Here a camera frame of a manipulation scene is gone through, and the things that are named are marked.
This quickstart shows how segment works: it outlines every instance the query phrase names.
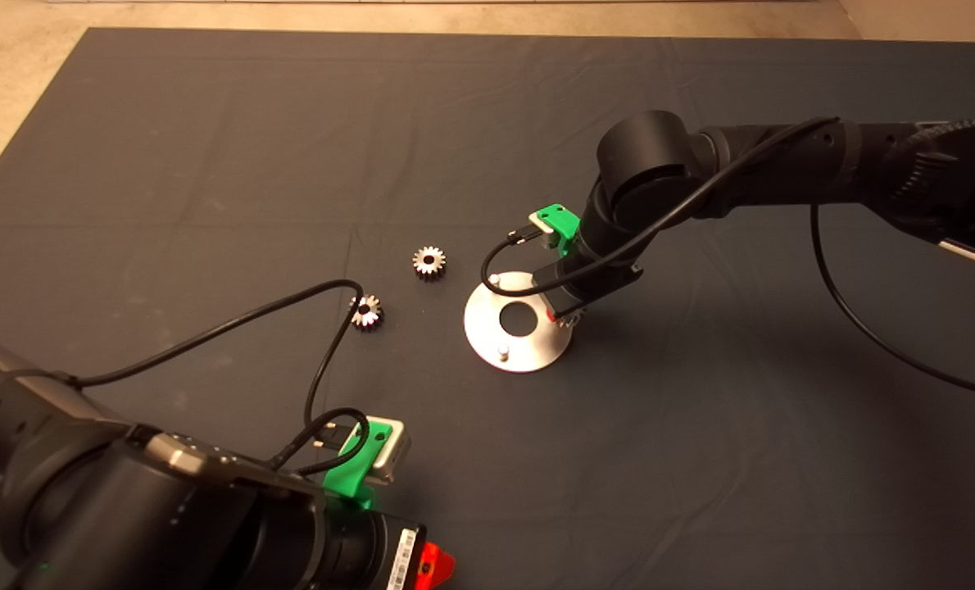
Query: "green 3d-printed bracket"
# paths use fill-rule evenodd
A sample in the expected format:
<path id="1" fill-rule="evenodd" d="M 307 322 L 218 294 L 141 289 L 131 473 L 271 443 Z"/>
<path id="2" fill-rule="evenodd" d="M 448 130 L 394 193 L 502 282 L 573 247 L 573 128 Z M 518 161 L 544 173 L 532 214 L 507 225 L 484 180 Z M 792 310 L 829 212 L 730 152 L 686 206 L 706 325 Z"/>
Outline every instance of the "green 3d-printed bracket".
<path id="1" fill-rule="evenodd" d="M 365 511 L 370 511 L 374 504 L 374 488 L 365 484 L 364 478 L 367 477 L 368 471 L 374 465 L 374 460 L 378 459 L 382 447 L 386 445 L 386 441 L 393 434 L 393 427 L 387 424 L 368 422 L 368 426 L 370 426 L 371 435 L 368 437 L 364 448 L 361 448 L 360 452 L 357 452 L 356 456 L 349 461 L 327 471 L 327 474 L 324 474 L 323 482 L 325 489 L 337 493 L 339 496 L 349 497 L 349 499 L 360 504 Z M 360 440 L 360 437 L 354 434 L 346 441 L 338 454 L 342 455 L 349 452 L 349 449 L 356 446 L 357 440 Z"/>
<path id="2" fill-rule="evenodd" d="M 578 216 L 570 212 L 565 206 L 552 204 L 544 206 L 535 212 L 535 216 L 552 229 L 548 239 L 550 247 L 555 247 L 560 251 L 561 257 L 567 256 L 574 241 L 574 235 L 578 232 Z"/>

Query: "metal plate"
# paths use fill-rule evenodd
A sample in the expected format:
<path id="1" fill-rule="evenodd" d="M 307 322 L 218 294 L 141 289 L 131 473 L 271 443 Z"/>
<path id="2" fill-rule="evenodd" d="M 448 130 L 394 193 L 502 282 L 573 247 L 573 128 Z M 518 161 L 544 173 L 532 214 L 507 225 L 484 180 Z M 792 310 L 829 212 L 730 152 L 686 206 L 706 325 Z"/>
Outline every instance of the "metal plate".
<path id="1" fill-rule="evenodd" d="M 507 272 L 498 277 L 502 288 L 533 287 L 530 273 Z M 526 303 L 535 312 L 537 324 L 528 336 L 514 336 L 502 328 L 502 307 L 513 302 Z M 530 373 L 550 366 L 564 354 L 571 328 L 551 320 L 540 295 L 506 297 L 480 284 L 465 303 L 465 339 L 490 365 L 511 373 Z"/>

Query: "table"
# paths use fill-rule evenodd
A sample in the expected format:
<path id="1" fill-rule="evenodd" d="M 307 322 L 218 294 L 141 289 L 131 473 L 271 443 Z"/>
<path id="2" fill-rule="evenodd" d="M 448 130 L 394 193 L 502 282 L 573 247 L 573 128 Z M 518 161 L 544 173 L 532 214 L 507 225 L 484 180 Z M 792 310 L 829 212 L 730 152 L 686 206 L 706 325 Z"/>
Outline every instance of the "table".
<path id="1" fill-rule="evenodd" d="M 316 407 L 408 424 L 381 507 L 458 557 L 449 588 L 975 587 L 975 395 L 848 324 L 805 208 L 660 235 L 543 372 L 468 348 L 483 254 L 539 206 L 581 209 L 597 140 L 648 108 L 970 117 L 975 44 L 92 29 L 0 158 L 0 343 L 99 372 L 349 276 L 387 323 L 345 340 Z M 870 324 L 975 378 L 975 265 L 857 206 L 823 217 Z M 413 276 L 424 245 L 439 283 Z M 266 456 L 347 297 L 97 394 Z"/>

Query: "red tab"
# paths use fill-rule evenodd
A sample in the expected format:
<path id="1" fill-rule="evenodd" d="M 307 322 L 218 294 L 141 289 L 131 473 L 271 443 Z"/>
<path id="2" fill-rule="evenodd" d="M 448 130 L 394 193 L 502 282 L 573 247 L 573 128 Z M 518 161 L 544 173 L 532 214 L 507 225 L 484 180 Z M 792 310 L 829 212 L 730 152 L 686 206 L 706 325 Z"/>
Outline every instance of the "red tab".
<path id="1" fill-rule="evenodd" d="M 432 590 L 445 583 L 454 571 L 454 557 L 440 550 L 435 542 L 427 541 L 419 559 L 419 576 L 415 579 L 414 590 Z"/>

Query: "barcode sticker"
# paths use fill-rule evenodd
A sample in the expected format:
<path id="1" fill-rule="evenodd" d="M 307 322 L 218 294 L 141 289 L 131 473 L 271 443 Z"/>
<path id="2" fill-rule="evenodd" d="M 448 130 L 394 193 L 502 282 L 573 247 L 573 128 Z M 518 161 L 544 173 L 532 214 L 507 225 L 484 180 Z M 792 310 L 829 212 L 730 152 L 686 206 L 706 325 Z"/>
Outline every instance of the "barcode sticker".
<path id="1" fill-rule="evenodd" d="M 410 528 L 401 531 L 401 541 L 397 544 L 397 556 L 393 559 L 393 571 L 390 572 L 386 590 L 404 590 L 408 567 L 411 565 L 411 553 L 415 549 L 415 539 L 418 536 L 419 533 Z"/>

